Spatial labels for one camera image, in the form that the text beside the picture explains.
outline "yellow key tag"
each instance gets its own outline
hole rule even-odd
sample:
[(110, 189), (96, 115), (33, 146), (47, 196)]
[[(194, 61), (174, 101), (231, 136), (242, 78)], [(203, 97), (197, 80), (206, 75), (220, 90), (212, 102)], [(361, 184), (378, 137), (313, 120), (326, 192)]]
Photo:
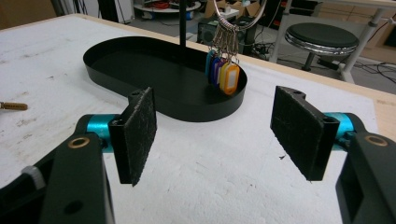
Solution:
[(236, 64), (229, 65), (225, 72), (224, 93), (231, 95), (236, 91), (239, 78), (239, 66)]
[(225, 82), (225, 71), (228, 67), (228, 65), (230, 65), (230, 63), (225, 63), (222, 67), (221, 67), (221, 71), (220, 71), (220, 89), (223, 91), (224, 90), (224, 82)]

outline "black stool seat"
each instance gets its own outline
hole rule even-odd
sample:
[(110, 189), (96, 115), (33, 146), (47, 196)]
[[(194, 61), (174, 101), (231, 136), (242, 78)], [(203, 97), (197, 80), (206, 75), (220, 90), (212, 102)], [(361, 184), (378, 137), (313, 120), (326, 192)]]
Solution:
[(330, 56), (349, 55), (359, 45), (359, 39), (349, 31), (313, 22), (298, 23), (290, 26), (286, 31), (285, 38), (293, 46), (310, 51), (303, 67), (306, 71), (310, 70), (310, 64), (315, 54)]

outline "white tabletop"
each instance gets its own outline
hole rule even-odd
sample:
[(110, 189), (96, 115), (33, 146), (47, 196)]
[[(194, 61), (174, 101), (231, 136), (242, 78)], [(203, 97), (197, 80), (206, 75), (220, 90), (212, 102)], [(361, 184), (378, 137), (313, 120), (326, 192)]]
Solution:
[[(120, 113), (127, 99), (93, 83), (84, 52), (140, 35), (76, 16), (0, 32), (0, 96), (29, 105), (0, 111), (0, 187), (57, 147), (84, 114)], [(335, 181), (346, 153), (332, 152), (321, 182), (307, 182), (270, 129), (276, 85), (303, 91), (321, 111), (358, 115), (377, 132), (373, 100), (247, 63), (244, 102), (204, 123), (157, 113), (158, 132), (135, 188), (119, 184), (105, 154), (117, 223), (341, 223)]]

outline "round stool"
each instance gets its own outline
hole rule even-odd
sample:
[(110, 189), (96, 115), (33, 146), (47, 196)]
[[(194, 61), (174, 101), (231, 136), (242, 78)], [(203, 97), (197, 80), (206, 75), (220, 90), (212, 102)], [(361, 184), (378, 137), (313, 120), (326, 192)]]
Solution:
[(288, 28), (285, 39), (293, 46), (309, 51), (308, 59), (302, 67), (310, 71), (315, 55), (347, 56), (359, 45), (359, 39), (344, 29), (320, 24), (298, 23)]

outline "cardboard box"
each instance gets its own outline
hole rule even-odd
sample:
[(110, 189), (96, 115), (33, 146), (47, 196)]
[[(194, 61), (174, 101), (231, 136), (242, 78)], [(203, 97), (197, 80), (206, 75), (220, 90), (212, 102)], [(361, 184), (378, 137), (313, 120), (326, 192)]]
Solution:
[[(212, 17), (215, 13), (215, 5), (214, 0), (207, 0), (206, 9), (205, 9), (205, 18)], [(218, 8), (225, 8), (226, 1), (221, 0), (216, 2)], [(242, 6), (242, 2), (237, 1), (233, 4), (230, 4), (230, 7), (236, 10), (239, 10), (239, 14), (236, 18), (241, 16), (256, 16), (260, 10), (260, 3), (259, 2), (251, 2), (250, 5), (244, 7)]]

